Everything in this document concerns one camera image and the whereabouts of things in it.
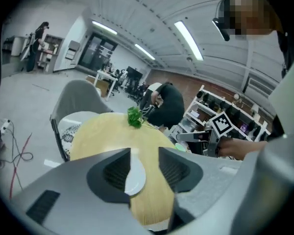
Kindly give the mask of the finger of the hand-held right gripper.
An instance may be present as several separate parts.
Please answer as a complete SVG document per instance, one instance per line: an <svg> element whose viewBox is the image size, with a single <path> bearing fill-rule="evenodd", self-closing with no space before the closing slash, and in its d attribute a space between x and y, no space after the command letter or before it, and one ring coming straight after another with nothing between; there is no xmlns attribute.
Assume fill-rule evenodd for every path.
<svg viewBox="0 0 294 235"><path fill-rule="evenodd" d="M200 131L192 133L181 133L176 135L176 139L185 142L208 142L210 131Z"/></svg>

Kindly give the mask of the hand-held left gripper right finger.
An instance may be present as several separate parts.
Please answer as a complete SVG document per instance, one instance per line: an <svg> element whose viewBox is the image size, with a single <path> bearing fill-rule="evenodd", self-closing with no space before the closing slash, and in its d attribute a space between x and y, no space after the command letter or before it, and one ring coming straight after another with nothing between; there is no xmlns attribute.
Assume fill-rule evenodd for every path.
<svg viewBox="0 0 294 235"><path fill-rule="evenodd" d="M174 193L167 230L202 216L226 191L241 162L159 147L159 169Z"/></svg>

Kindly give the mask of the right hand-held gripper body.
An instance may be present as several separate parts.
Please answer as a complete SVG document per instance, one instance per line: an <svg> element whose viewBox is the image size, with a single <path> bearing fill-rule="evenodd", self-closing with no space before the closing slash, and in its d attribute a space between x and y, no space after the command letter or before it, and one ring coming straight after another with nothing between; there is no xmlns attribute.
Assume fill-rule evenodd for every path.
<svg viewBox="0 0 294 235"><path fill-rule="evenodd" d="M218 156L218 144L220 140L222 137L227 137L233 129L234 125L225 112L221 112L209 119L205 125L205 131L208 132L209 138L204 154L206 156Z"/></svg>

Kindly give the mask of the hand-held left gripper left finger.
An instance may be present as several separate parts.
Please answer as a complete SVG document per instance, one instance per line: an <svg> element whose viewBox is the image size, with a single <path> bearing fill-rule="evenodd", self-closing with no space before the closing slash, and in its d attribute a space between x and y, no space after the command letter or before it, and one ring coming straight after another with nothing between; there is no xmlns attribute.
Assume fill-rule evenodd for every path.
<svg viewBox="0 0 294 235"><path fill-rule="evenodd" d="M69 161L25 187L11 204L39 235L147 235L124 191L129 171L129 148Z"/></svg>

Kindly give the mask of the white saucer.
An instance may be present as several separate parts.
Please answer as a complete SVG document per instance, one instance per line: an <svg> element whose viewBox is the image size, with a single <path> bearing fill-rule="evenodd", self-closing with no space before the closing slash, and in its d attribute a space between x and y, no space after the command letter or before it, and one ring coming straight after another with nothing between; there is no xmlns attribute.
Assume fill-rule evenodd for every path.
<svg viewBox="0 0 294 235"><path fill-rule="evenodd" d="M139 158L139 149L133 148L130 151L130 171L125 181L124 192L129 196L137 195L146 182L145 168Z"/></svg>

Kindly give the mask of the green artificial plant sprig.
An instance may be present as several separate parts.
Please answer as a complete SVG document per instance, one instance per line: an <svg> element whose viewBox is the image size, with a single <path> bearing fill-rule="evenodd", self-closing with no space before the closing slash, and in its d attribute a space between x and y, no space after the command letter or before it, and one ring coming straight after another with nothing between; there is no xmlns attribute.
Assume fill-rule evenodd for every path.
<svg viewBox="0 0 294 235"><path fill-rule="evenodd" d="M149 115L155 110L154 105L149 105L142 110L138 107L130 107L127 109L127 122L130 126L139 129L149 118Z"/></svg>

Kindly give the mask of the round wooden table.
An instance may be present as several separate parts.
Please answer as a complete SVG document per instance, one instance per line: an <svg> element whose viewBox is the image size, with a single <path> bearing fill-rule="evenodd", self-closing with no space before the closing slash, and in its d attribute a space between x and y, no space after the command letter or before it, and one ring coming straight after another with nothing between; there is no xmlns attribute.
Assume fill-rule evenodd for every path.
<svg viewBox="0 0 294 235"><path fill-rule="evenodd" d="M70 159L77 160L110 150L130 148L144 166L144 188L130 199L133 216L143 225L169 219L173 191L159 169L158 148L174 148L159 130L144 122L137 129L127 122L127 114L105 113L84 122L76 132Z"/></svg>

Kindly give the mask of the black monitor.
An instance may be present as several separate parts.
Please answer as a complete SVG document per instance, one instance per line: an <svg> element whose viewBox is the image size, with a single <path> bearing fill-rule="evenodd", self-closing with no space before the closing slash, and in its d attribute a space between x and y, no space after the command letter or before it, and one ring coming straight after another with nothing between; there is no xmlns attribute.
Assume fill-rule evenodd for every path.
<svg viewBox="0 0 294 235"><path fill-rule="evenodd" d="M140 73L138 70L128 66L127 69L127 77L133 78L133 79L138 79L140 80L143 77L143 74Z"/></svg>

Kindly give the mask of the ceiling light panel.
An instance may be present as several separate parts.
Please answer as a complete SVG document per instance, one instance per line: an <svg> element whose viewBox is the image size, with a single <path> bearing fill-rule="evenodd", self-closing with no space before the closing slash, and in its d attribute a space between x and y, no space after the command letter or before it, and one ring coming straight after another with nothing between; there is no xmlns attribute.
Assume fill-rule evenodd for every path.
<svg viewBox="0 0 294 235"><path fill-rule="evenodd" d="M151 60L155 60L155 58L149 52L147 52L144 48L142 48L139 44L135 44L134 46L137 49L139 49L142 53L144 53L144 55L146 55L148 58L150 58Z"/></svg>
<svg viewBox="0 0 294 235"><path fill-rule="evenodd" d="M194 41L192 35L188 31L187 27L184 25L182 21L178 21L174 24L174 26L177 28L177 30L180 32L180 34L183 36L185 41L187 42L189 48L191 49L193 55L198 61L203 61L203 56Z"/></svg>
<svg viewBox="0 0 294 235"><path fill-rule="evenodd" d="M113 30L113 29L111 29L111 28L109 28L109 27L107 27L107 26L105 26L105 25L103 25L103 24L101 24L101 23L99 23L97 21L92 21L92 24L95 25L96 27L99 27L99 28L113 34L113 35L118 34L117 31L115 31L115 30Z"/></svg>

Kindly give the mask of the cardboard box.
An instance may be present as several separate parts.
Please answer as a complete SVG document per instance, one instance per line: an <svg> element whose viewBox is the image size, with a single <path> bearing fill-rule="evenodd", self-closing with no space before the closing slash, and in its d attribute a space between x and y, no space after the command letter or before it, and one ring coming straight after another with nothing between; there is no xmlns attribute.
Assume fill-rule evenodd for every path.
<svg viewBox="0 0 294 235"><path fill-rule="evenodd" d="M93 76L86 76L86 80L91 82L92 84L95 85L97 89L100 90L101 97L106 97L108 94L108 88L109 88L109 82L103 81L103 80L98 80L97 83L95 84L95 77Z"/></svg>

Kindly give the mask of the person's black shirt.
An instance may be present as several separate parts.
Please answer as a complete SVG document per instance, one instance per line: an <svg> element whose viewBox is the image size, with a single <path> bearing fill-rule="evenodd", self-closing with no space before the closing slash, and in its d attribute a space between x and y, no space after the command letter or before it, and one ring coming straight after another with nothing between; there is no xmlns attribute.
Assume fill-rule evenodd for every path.
<svg viewBox="0 0 294 235"><path fill-rule="evenodd" d="M294 30L281 33L277 31L278 43L284 57L281 76L284 78L294 62Z"/></svg>

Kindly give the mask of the white desk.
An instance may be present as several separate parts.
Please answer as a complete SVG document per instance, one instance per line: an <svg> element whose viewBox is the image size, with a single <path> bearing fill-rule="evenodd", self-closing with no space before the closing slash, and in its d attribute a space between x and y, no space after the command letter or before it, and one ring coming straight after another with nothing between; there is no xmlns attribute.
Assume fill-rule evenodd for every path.
<svg viewBox="0 0 294 235"><path fill-rule="evenodd" d="M112 94L113 88L114 88L116 82L118 81L118 79L117 79L116 77L113 77L112 75L106 73L106 72L103 72L103 71L101 71L101 70L98 70L98 71L97 71L97 75L96 75L96 77L95 77L94 86L96 86L96 84L97 84L98 79L99 79L100 76L102 76L102 77L104 77L104 78L106 78L106 79L110 79L111 81L113 81L113 82L112 82L112 85L111 85L111 87L110 87L110 89L109 89L108 95L107 95L107 97L106 97L106 101L108 101L109 98L110 98L110 96L111 96L111 94Z"/></svg>

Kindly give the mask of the black double door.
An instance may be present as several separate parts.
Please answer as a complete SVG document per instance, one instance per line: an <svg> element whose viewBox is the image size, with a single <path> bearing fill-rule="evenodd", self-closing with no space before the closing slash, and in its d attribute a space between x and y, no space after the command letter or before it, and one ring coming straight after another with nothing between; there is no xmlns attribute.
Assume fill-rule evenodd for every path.
<svg viewBox="0 0 294 235"><path fill-rule="evenodd" d="M112 57L117 43L97 33L92 33L86 43L78 65L92 71L101 70Z"/></svg>

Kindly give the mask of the wooden shelf cabinet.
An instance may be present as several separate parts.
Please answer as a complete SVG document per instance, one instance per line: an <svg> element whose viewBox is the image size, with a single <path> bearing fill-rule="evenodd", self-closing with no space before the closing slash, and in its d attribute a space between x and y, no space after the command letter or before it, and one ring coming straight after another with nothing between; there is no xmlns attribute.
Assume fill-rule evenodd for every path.
<svg viewBox="0 0 294 235"><path fill-rule="evenodd" d="M42 69L44 73L53 73L54 66L62 47L64 39L47 34L44 39L44 47L38 48L37 68Z"/></svg>

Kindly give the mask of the wall air conditioner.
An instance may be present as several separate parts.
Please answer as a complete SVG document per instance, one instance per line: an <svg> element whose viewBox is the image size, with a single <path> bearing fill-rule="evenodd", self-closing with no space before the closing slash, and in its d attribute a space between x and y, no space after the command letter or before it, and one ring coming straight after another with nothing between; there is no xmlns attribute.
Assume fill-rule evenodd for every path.
<svg viewBox="0 0 294 235"><path fill-rule="evenodd" d="M258 80L252 77L249 77L246 81L243 92L245 95L247 95L252 90L265 97L270 96L271 93L273 92L273 89L271 87L268 87L267 85L259 82Z"/></svg>

